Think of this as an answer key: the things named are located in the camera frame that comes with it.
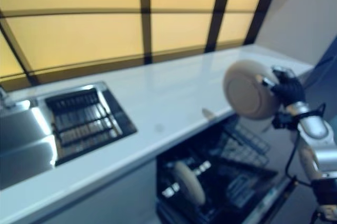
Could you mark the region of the right robot hand black glove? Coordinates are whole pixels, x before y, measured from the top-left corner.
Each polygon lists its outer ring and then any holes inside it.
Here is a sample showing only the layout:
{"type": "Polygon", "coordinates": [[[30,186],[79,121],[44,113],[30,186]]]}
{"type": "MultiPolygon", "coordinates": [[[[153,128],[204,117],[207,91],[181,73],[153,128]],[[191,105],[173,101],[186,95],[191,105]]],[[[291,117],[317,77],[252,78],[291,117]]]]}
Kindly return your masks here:
{"type": "Polygon", "coordinates": [[[292,69],[282,66],[272,66],[271,69],[279,83],[265,76],[261,76],[260,83],[275,94],[285,108],[306,102],[304,88],[292,69]]]}

